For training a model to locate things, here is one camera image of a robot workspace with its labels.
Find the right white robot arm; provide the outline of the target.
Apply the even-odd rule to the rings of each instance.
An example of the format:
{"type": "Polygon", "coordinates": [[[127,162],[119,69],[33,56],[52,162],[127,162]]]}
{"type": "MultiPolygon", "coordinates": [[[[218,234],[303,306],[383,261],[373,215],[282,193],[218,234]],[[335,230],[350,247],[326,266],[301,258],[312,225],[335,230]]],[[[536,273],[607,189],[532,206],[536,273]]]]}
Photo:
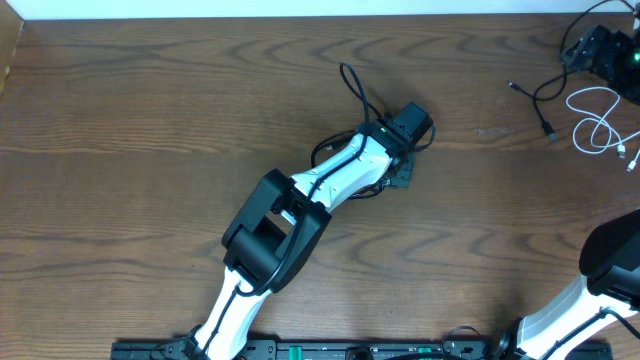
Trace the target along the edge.
{"type": "MultiPolygon", "coordinates": [[[[629,36],[596,25],[573,45],[561,47],[565,69],[587,71],[606,82],[602,88],[639,103],[639,34],[629,36]]],[[[583,342],[639,313],[639,212],[596,227],[579,259],[579,275],[538,312],[515,321],[492,359],[564,359],[583,342]]]]}

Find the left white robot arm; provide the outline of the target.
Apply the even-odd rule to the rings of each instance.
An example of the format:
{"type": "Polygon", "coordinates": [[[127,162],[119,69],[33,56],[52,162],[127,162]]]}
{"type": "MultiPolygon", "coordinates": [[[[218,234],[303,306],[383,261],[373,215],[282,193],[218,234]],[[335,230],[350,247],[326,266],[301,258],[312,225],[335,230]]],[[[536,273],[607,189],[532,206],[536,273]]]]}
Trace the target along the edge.
{"type": "Polygon", "coordinates": [[[222,237],[224,282],[207,321],[165,345],[167,359],[232,359],[266,298],[282,290],[309,259],[340,204],[382,191],[434,134],[414,103],[327,139],[336,154],[286,176],[274,169],[257,184],[222,237]]]}

